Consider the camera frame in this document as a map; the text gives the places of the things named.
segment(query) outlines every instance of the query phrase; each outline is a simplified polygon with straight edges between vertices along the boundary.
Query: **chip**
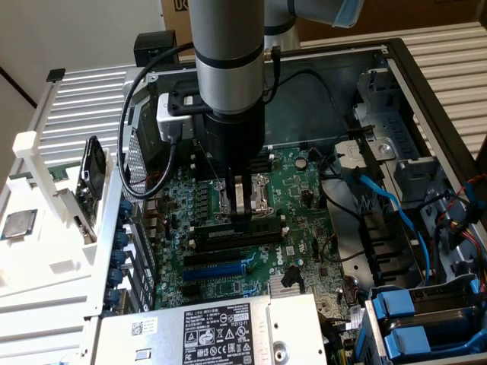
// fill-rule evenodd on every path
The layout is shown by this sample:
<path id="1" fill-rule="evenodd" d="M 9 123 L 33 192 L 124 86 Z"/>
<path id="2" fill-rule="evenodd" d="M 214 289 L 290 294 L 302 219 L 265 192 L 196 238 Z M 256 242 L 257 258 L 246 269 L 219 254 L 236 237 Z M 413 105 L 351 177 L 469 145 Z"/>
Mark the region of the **chip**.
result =
<path id="1" fill-rule="evenodd" d="M 0 240 L 22 238 L 32 234 L 33 224 L 36 220 L 37 209 L 31 211 L 16 211 L 5 219 L 2 237 Z"/>
<path id="2" fill-rule="evenodd" d="M 289 189 L 289 195 L 290 196 L 299 196 L 301 192 L 299 191 L 299 188 L 297 186 L 294 186 Z"/>
<path id="3" fill-rule="evenodd" d="M 287 256 L 294 256 L 294 247 L 293 246 L 286 246 L 286 255 Z"/>

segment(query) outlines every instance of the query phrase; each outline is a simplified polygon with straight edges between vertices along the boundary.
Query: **green circuit board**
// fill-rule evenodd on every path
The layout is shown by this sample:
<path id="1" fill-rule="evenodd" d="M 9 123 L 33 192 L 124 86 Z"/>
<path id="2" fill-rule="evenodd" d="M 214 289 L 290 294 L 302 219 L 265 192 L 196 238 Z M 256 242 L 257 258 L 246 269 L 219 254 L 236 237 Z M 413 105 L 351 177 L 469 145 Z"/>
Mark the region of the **green circuit board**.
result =
<path id="1" fill-rule="evenodd" d="M 341 264 L 320 262 L 313 252 L 314 239 L 317 239 L 321 250 L 325 241 L 333 234 L 328 211 L 318 208 L 320 195 L 317 164 L 308 162 L 307 168 L 299 170 L 295 166 L 296 159 L 303 157 L 308 161 L 307 151 L 300 151 L 299 148 L 278 149 L 272 154 L 272 172 L 259 176 L 267 181 L 267 201 L 272 208 L 272 213 L 267 216 L 275 217 L 279 214 L 289 231 L 282 242 L 242 248 L 242 258 L 254 257 L 247 265 L 247 273 L 244 276 L 198 281 L 200 295 L 196 298 L 184 297 L 179 289 L 184 284 L 195 284 L 183 283 L 182 277 L 185 270 L 184 256 L 194 255 L 189 247 L 190 221 L 199 219 L 199 193 L 203 192 L 208 196 L 203 213 L 204 225 L 223 222 L 224 218 L 219 214 L 219 182 L 216 179 L 196 182 L 190 170 L 184 169 L 180 169 L 177 178 L 169 182 L 163 194 L 170 197 L 170 202 L 158 202 L 157 214 L 175 214 L 178 225 L 171 230 L 170 240 L 164 240 L 163 218 L 158 217 L 156 227 L 152 228 L 154 253 L 158 262 L 155 309 L 174 308 L 186 303 L 218 298 L 267 294 L 269 279 L 273 275 L 283 275 L 287 268 L 297 265 L 301 269 L 306 292 L 314 294 L 318 310 L 325 316 L 332 317 L 349 314 L 345 300 L 338 303 L 336 299 L 336 291 L 343 285 Z M 307 202 L 303 200 L 303 191 L 307 191 Z"/>

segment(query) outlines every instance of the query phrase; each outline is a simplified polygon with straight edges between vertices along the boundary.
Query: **barcode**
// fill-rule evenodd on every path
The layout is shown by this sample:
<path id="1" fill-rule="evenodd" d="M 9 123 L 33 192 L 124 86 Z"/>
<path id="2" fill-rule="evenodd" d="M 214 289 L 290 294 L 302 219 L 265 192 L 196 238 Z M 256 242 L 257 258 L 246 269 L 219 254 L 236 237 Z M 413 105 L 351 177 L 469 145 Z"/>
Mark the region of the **barcode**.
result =
<path id="1" fill-rule="evenodd" d="M 234 315 L 234 322 L 248 321 L 249 313 L 240 313 Z"/>
<path id="2" fill-rule="evenodd" d="M 144 322 L 132 323 L 132 336 L 141 335 L 144 330 Z"/>

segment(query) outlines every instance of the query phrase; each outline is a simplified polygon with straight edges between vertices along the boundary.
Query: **cpu processor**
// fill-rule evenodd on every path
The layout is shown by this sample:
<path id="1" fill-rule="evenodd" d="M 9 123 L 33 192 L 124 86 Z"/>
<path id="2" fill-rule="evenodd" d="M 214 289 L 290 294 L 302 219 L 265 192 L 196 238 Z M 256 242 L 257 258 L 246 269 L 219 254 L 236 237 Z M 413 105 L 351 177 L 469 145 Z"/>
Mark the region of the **cpu processor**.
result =
<path id="1" fill-rule="evenodd" d="M 5 219 L 2 237 L 0 240 L 22 238 L 32 234 L 33 224 L 36 220 L 37 209 L 29 211 L 16 211 Z"/>

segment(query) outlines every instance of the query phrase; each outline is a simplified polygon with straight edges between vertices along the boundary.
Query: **cardboard box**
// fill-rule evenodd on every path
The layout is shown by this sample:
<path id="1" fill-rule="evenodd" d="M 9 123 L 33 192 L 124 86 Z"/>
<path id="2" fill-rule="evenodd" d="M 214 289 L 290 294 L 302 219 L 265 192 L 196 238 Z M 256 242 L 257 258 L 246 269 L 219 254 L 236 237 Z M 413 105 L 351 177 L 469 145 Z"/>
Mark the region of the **cardboard box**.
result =
<path id="1" fill-rule="evenodd" d="M 178 44 L 190 42 L 188 0 L 161 1 L 166 29 L 176 31 Z M 304 19 L 298 19 L 297 25 L 301 41 L 320 40 L 478 21 L 484 5 L 485 0 L 365 0 L 352 28 L 333 28 Z"/>

